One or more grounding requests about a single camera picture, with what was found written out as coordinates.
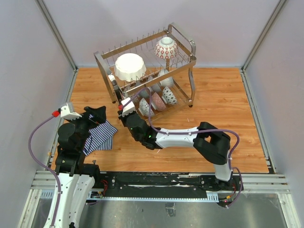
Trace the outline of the pink floral bowl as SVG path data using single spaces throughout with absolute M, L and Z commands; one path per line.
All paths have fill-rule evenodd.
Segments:
M 164 111 L 166 109 L 166 105 L 163 102 L 163 100 L 161 99 L 161 97 L 154 92 L 152 94 L 152 105 L 154 107 L 154 109 L 156 109 L 157 111 Z

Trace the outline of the steel two-tier dish rack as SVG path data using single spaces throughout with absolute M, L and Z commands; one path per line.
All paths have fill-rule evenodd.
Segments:
M 157 42 L 165 37 L 172 38 L 177 44 L 177 55 L 171 59 L 161 59 L 154 52 Z M 130 53 L 138 54 L 143 59 L 146 71 L 142 78 L 127 82 L 115 75 L 114 66 L 117 58 Z M 196 92 L 193 78 L 193 68 L 197 60 L 196 44 L 176 23 L 106 53 L 95 52 L 94 57 L 113 104 L 120 105 L 124 98 L 136 94 L 140 89 L 152 87 L 172 77 L 171 91 L 177 98 L 177 104 L 167 104 L 163 112 L 154 111 L 152 119 L 156 120 L 174 110 L 193 106 Z

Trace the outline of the grey wave pattern bowl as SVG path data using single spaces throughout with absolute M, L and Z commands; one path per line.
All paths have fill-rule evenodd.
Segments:
M 141 85 L 141 82 L 140 81 L 137 81 L 135 86 L 140 86 Z M 149 93 L 146 89 L 142 90 L 140 93 L 139 93 L 139 96 L 140 97 L 143 97 L 143 98 L 149 98 Z

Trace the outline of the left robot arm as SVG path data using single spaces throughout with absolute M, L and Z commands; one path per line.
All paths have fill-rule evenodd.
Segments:
M 85 163 L 83 150 L 89 131 L 106 122 L 106 107 L 87 106 L 78 114 L 67 103 L 59 112 L 67 123 L 57 131 L 56 168 L 53 170 L 55 193 L 44 226 L 77 228 L 90 190 L 102 182 L 99 166 Z

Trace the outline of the grey leaf pattern bowl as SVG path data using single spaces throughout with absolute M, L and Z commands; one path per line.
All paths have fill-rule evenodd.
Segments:
M 151 110 L 151 113 L 149 113 L 149 104 L 145 100 L 145 98 L 142 98 L 139 102 L 139 112 L 141 115 L 148 117 L 149 115 L 154 116 L 153 110 Z

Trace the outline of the black diamond pattern bowl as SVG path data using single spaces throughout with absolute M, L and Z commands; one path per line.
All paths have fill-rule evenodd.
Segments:
M 163 89 L 161 97 L 166 104 L 176 105 L 178 103 L 174 93 L 167 86 Z

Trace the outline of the brown lattice pattern bowl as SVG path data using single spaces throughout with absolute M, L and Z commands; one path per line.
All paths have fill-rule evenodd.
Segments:
M 138 96 L 135 95 L 135 93 L 131 94 L 130 92 L 128 92 L 130 89 L 131 89 L 130 87 L 127 87 L 124 89 L 124 93 L 125 93 L 126 97 L 133 99 L 133 103 L 138 103 L 139 102 Z

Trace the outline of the grey striped bowl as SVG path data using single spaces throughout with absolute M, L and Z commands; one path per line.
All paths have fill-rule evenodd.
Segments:
M 148 81 L 152 81 L 152 80 L 153 80 L 153 77 L 152 77 L 152 76 L 149 76 L 149 77 L 148 77 Z M 161 87 L 159 86 L 158 83 L 152 85 L 152 86 L 151 86 L 151 89 L 152 89 L 154 92 L 157 92 L 157 93 L 159 93 L 159 92 L 162 91 L 162 89 L 161 89 Z

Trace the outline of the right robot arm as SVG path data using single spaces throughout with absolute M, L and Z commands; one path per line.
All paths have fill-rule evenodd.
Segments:
M 230 136 L 207 122 L 198 127 L 181 130 L 156 128 L 147 124 L 135 110 L 131 98 L 119 105 L 118 117 L 135 141 L 147 149 L 189 147 L 196 149 L 215 169 L 215 184 L 220 190 L 232 185 Z

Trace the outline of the plain white bowl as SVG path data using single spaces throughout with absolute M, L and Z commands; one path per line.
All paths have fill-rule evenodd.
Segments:
M 163 75 L 165 75 L 166 73 L 168 73 L 169 71 L 166 70 L 166 69 L 162 69 L 160 70 L 158 76 L 161 77 Z M 162 86 L 162 87 L 173 87 L 174 85 L 174 81 L 173 81 L 173 78 L 170 76 L 162 81 L 159 82 L 159 84 Z

